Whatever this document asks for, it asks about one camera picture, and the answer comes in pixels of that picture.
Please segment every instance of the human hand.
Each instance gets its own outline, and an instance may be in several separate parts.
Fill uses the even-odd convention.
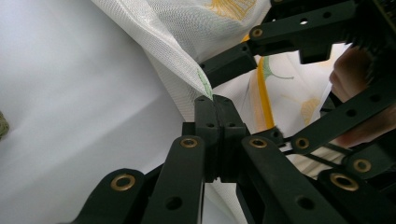
[[[332,92],[345,102],[367,88],[366,75],[371,58],[364,50],[352,48],[346,50],[335,62],[330,75]],[[396,105],[367,119],[353,129],[335,139],[342,147],[354,147],[370,142],[378,136],[396,128]]]

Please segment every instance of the white background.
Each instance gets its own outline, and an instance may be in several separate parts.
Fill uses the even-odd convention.
[[[71,222],[108,173],[161,164],[182,117],[89,0],[0,0],[0,223]],[[205,201],[204,223],[231,223]]]

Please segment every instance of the white mesh bag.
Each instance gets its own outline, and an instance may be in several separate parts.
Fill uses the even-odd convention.
[[[197,62],[238,43],[270,6],[255,0],[92,1],[148,53],[186,120],[193,120],[193,99],[212,96]]]

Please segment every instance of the brass grommet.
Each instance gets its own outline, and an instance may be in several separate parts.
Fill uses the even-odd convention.
[[[122,180],[122,179],[128,179],[129,182],[126,185],[119,186],[118,182],[119,182],[119,180]],[[110,186],[112,189],[114,189],[116,191],[125,191],[127,189],[130,189],[134,185],[135,181],[136,181],[136,179],[134,178],[134,176],[122,174],[122,175],[117,175],[116,177],[114,177],[114,179],[111,181]]]
[[[359,184],[354,179],[343,175],[333,173],[330,175],[330,180],[340,189],[348,190],[348,191],[355,191],[359,189]]]
[[[180,144],[183,147],[196,147],[198,145],[198,142],[193,138],[184,138],[180,141]]]
[[[300,149],[306,149],[309,147],[309,140],[306,138],[297,138],[296,146]]]
[[[253,138],[249,141],[249,143],[253,147],[267,147],[267,142],[265,142],[259,138]]]
[[[262,29],[257,28],[255,30],[253,30],[253,32],[251,34],[253,35],[253,37],[259,37],[262,35]]]
[[[372,164],[364,159],[357,159],[353,161],[353,168],[359,173],[366,173],[371,170]]]

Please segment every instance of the mounting hole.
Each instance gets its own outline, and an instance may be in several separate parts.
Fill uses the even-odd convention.
[[[193,138],[184,138],[180,141],[180,144],[183,147],[196,147],[198,145],[198,142]]]
[[[135,181],[136,179],[132,175],[117,175],[111,181],[110,187],[116,191],[125,191],[127,189],[130,189],[134,185]]]
[[[355,191],[359,189],[358,182],[343,174],[333,173],[330,175],[330,180],[335,186],[337,186],[340,189],[344,189],[348,191]]]
[[[258,138],[253,138],[249,141],[250,145],[253,147],[267,147],[267,142],[258,139]]]
[[[297,204],[306,210],[312,210],[315,208],[314,202],[305,196],[300,196],[296,200]]]
[[[253,37],[259,37],[262,35],[262,29],[255,29],[252,33]]]
[[[346,115],[347,115],[348,117],[350,117],[350,118],[355,117],[357,114],[358,114],[358,112],[357,112],[356,110],[354,110],[354,109],[349,109],[349,110],[346,112]]]
[[[308,19],[307,18],[300,19],[300,24],[301,25],[306,25],[307,23],[308,23]]]
[[[328,18],[330,18],[331,15],[332,15],[331,12],[325,12],[325,13],[323,13],[323,18],[328,19]]]
[[[353,168],[359,173],[366,173],[371,170],[372,164],[364,159],[357,159],[353,161]]]
[[[181,205],[183,204],[183,202],[181,201],[181,198],[179,197],[171,197],[165,200],[165,207],[168,210],[176,210],[179,207],[181,207]]]
[[[305,149],[309,147],[309,141],[306,138],[298,138],[296,140],[296,145],[301,149]]]
[[[372,95],[372,96],[370,96],[370,100],[374,103],[380,102],[381,96],[379,94]]]
[[[278,137],[279,137],[279,132],[272,132],[271,135],[272,135],[274,138],[278,138]]]

